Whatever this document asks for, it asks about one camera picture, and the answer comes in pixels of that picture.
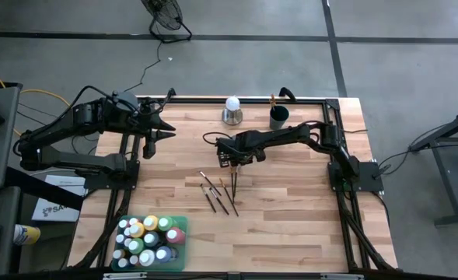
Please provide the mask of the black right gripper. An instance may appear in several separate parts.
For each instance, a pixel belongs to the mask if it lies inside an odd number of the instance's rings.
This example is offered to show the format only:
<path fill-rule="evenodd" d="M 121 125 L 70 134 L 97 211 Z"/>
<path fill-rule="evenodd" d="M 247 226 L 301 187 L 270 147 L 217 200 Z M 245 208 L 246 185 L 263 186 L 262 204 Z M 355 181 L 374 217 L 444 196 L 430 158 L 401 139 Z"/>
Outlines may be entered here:
<path fill-rule="evenodd" d="M 229 167 L 229 162 L 253 162 L 254 160 L 262 162 L 266 160 L 264 150 L 258 145 L 248 144 L 242 134 L 230 138 L 217 138 L 215 147 L 221 168 Z M 231 163 L 231 174 L 237 174 L 238 168 L 238 163 Z"/>

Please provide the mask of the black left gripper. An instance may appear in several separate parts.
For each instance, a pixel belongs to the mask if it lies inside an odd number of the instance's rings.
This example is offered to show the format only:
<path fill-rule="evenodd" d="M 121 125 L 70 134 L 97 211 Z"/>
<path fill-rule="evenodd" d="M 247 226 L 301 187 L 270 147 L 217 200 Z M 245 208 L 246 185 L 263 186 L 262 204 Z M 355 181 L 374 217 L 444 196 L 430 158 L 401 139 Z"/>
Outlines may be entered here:
<path fill-rule="evenodd" d="M 151 142 L 157 142 L 166 138 L 172 138 L 176 134 L 168 131 L 175 131 L 175 127 L 167 124 L 159 116 L 159 101 L 155 99 L 138 100 L 135 104 L 133 119 L 136 124 L 133 127 L 133 135 L 145 135 L 152 129 L 164 131 L 152 131 Z"/>

